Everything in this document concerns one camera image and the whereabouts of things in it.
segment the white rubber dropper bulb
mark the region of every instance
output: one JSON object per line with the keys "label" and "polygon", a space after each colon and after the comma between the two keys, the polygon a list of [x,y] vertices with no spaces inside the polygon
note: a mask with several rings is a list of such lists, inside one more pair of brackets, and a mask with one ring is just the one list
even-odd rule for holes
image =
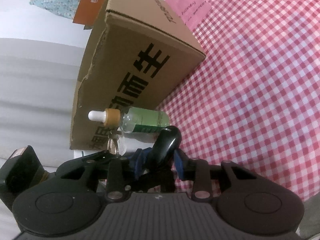
{"label": "white rubber dropper bulb", "polygon": [[105,122],[107,119],[106,111],[90,111],[88,117],[91,121],[95,122]]}

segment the checkered fabric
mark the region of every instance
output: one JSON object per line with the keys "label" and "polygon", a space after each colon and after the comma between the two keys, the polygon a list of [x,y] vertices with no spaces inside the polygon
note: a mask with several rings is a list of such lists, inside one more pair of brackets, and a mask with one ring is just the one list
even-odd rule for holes
{"label": "checkered fabric", "polygon": [[320,0],[206,1],[193,32],[207,57],[159,108],[189,157],[232,160],[307,200],[320,191]]}

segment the screw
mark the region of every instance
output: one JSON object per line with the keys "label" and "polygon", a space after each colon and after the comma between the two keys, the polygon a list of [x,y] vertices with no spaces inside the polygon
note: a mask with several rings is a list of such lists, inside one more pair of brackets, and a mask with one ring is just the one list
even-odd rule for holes
{"label": "screw", "polygon": [[210,197],[210,193],[207,192],[207,191],[200,190],[200,191],[197,191],[195,193],[195,196],[196,196],[196,198],[201,198],[201,199],[209,198]]}
{"label": "screw", "polygon": [[107,197],[110,199],[122,198],[123,194],[120,191],[111,191],[108,193]]}

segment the bottle label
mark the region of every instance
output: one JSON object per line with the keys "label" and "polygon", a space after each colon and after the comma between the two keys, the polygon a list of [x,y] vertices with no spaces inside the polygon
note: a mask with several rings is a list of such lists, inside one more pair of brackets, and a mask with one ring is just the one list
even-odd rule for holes
{"label": "bottle label", "polygon": [[160,132],[163,127],[136,124],[132,132],[156,133]]}

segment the brown cardboard box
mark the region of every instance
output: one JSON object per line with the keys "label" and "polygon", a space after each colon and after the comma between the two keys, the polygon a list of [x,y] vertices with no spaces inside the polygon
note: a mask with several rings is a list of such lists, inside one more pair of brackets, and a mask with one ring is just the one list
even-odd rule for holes
{"label": "brown cardboard box", "polygon": [[91,110],[154,109],[205,57],[183,21],[162,0],[106,0],[82,59],[70,149],[106,147],[108,129]]}

